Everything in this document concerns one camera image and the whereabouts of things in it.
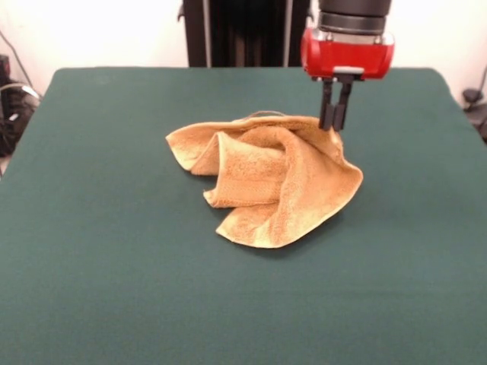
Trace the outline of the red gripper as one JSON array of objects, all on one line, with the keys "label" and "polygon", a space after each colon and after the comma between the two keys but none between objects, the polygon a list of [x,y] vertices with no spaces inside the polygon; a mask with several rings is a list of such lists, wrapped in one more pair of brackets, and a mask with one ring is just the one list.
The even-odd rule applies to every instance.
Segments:
[{"label": "red gripper", "polygon": [[301,64],[312,78],[322,78],[320,128],[343,130],[352,82],[342,82],[338,103],[332,105],[333,80],[354,75],[360,80],[381,79],[389,71],[395,49],[390,33],[367,36],[307,28],[301,39]]}]

